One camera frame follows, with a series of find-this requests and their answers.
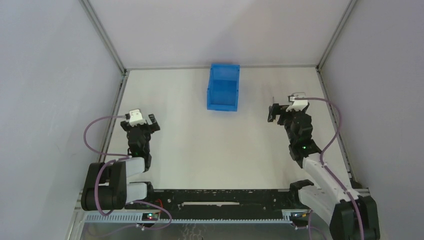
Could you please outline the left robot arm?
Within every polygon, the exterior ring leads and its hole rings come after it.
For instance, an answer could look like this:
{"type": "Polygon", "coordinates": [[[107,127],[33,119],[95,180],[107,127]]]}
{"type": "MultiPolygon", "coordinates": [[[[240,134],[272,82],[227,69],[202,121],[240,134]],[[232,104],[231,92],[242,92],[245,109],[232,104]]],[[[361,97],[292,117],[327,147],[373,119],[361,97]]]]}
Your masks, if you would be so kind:
{"type": "Polygon", "coordinates": [[[121,210],[127,202],[143,200],[150,189],[149,182],[130,183],[128,177],[150,169],[152,134],[161,128],[154,114],[150,123],[136,109],[121,116],[120,126],[126,132],[126,154],[117,154],[117,160],[92,163],[88,167],[81,195],[81,207],[85,211],[98,211],[107,216],[113,210],[121,210]]]}

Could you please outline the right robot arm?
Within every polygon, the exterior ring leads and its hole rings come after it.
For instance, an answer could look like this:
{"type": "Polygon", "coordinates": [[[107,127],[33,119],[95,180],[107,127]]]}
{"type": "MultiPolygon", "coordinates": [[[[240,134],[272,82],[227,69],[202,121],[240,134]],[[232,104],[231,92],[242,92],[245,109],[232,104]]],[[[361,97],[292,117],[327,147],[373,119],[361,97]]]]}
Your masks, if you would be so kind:
{"type": "Polygon", "coordinates": [[[312,138],[312,118],[306,113],[309,103],[268,108],[268,122],[283,126],[291,158],[313,181],[297,181],[290,185],[294,198],[310,208],[328,224],[334,240],[379,240],[381,238],[378,208],[370,196],[343,183],[324,160],[323,150],[312,138]]]}

